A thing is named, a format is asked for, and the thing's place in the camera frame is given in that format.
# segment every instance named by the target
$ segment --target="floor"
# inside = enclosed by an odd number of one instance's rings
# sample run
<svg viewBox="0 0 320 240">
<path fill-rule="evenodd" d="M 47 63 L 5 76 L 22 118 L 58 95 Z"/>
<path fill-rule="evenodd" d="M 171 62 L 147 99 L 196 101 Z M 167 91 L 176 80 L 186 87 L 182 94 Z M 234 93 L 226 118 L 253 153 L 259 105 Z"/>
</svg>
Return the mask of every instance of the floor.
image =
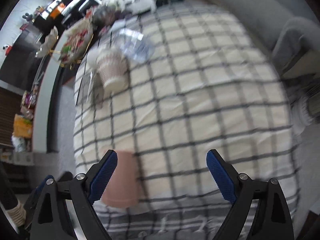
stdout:
<svg viewBox="0 0 320 240">
<path fill-rule="evenodd" d="M 75 174 L 75 162 L 73 158 L 73 125 L 75 119 L 75 107 L 73 90 L 61 86 L 56 98 L 54 113 L 54 143 L 52 147 L 58 153 L 35 156 L 36 166 L 29 169 L 30 181 L 36 187 L 47 174 L 58 178 L 64 171 Z M 297 161 L 301 166 L 300 202 L 294 218 L 295 235 L 307 217 L 309 208 L 320 198 L 320 124 L 311 125 L 301 135 L 302 145 Z"/>
</svg>

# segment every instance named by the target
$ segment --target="gray chair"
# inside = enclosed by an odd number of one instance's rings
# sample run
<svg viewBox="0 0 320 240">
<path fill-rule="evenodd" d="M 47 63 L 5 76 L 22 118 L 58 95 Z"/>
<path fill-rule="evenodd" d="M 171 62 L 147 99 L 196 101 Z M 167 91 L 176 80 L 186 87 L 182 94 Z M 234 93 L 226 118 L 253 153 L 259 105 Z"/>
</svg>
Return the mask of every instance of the gray chair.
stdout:
<svg viewBox="0 0 320 240">
<path fill-rule="evenodd" d="M 284 78 L 320 73 L 320 23 L 305 0 L 218 0 L 262 43 Z"/>
</svg>

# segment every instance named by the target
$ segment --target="checkered tablecloth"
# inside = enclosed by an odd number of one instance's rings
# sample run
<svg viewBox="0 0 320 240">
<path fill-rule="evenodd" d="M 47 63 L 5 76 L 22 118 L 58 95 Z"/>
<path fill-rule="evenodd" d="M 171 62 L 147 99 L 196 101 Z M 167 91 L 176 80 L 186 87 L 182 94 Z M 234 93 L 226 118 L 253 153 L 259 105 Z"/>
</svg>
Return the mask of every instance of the checkered tablecloth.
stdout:
<svg viewBox="0 0 320 240">
<path fill-rule="evenodd" d="M 74 129 L 77 172 L 109 148 L 137 158 L 139 205 L 94 205 L 111 237 L 212 237 L 230 208 L 206 167 L 213 148 L 253 179 L 278 178 L 293 214 L 298 181 L 289 106 L 272 65 L 239 21 L 216 6 L 177 3 L 127 28 L 147 35 L 156 52 L 146 64 L 130 62 L 127 90 L 109 98 L 96 86 L 95 103 L 77 107 Z M 109 47 L 114 35 L 94 47 Z M 84 59 L 75 99 L 90 69 Z"/>
</svg>

